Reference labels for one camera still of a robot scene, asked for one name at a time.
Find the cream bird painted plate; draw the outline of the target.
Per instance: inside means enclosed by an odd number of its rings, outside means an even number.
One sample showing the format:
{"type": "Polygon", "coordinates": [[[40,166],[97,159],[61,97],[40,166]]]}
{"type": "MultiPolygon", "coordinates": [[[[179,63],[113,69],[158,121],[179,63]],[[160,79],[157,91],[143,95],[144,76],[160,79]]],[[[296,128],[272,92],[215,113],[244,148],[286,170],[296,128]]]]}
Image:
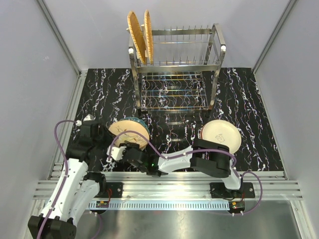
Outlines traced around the cream bird painted plate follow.
{"type": "Polygon", "coordinates": [[[124,132],[115,142],[115,146],[119,147],[121,143],[125,141],[131,143],[137,143],[140,146],[140,149],[145,149],[148,145],[148,142],[142,138],[139,134],[144,136],[147,140],[150,139],[150,134],[146,131],[146,129],[139,123],[130,121],[130,120],[120,120],[118,122],[112,123],[108,130],[114,134],[115,136],[124,132]]]}

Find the teal scalloped plate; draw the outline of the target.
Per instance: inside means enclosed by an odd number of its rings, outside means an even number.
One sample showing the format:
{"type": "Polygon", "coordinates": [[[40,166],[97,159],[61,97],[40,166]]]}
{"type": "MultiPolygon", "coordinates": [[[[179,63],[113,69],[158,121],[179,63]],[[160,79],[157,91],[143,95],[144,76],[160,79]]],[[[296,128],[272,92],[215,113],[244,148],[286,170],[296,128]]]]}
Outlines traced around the teal scalloped plate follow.
{"type": "Polygon", "coordinates": [[[134,121],[134,122],[141,124],[146,129],[148,134],[150,134],[148,126],[145,124],[145,122],[142,119],[137,118],[137,117],[126,117],[123,120],[130,120],[130,121],[134,121]]]}

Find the woven bamboo tray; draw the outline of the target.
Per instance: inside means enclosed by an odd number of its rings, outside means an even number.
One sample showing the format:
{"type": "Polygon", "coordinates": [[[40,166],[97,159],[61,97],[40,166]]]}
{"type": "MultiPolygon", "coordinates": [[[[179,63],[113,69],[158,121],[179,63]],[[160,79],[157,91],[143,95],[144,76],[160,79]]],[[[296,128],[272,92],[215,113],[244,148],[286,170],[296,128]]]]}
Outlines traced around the woven bamboo tray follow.
{"type": "Polygon", "coordinates": [[[137,16],[133,11],[130,11],[127,16],[128,28],[131,34],[134,46],[141,62],[146,65],[146,45],[141,26],[138,22],[137,16]]]}
{"type": "Polygon", "coordinates": [[[150,17],[150,12],[148,10],[146,10],[144,14],[144,27],[145,27],[148,58],[149,58],[150,64],[153,65],[154,64],[154,42],[153,42],[151,17],[150,17]]]}

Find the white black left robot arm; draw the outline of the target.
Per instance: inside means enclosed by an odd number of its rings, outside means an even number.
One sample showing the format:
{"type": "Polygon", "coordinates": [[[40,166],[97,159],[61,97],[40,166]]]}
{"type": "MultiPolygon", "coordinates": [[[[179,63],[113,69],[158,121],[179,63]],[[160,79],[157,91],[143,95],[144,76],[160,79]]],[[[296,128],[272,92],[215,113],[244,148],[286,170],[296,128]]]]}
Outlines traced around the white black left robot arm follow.
{"type": "Polygon", "coordinates": [[[94,197],[110,193],[105,175],[89,171],[92,149],[108,139],[108,130],[95,120],[76,121],[78,141],[61,154],[64,166],[57,185],[38,216],[31,216],[28,229],[34,239],[73,239],[77,224],[94,197]]]}

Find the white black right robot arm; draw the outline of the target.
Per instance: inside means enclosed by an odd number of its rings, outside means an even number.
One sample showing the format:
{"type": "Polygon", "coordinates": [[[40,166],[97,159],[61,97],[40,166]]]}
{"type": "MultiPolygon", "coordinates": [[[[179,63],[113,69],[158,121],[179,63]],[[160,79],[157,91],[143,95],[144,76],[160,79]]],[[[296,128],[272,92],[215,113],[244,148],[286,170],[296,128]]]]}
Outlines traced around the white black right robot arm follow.
{"type": "Polygon", "coordinates": [[[122,160],[141,173],[161,177],[184,168],[191,168],[213,178],[222,180],[223,186],[211,189],[211,196],[224,200],[244,197],[243,179],[237,173],[236,157],[226,145],[196,139],[193,145],[173,153],[154,154],[144,152],[136,143],[125,141],[122,160]]]}

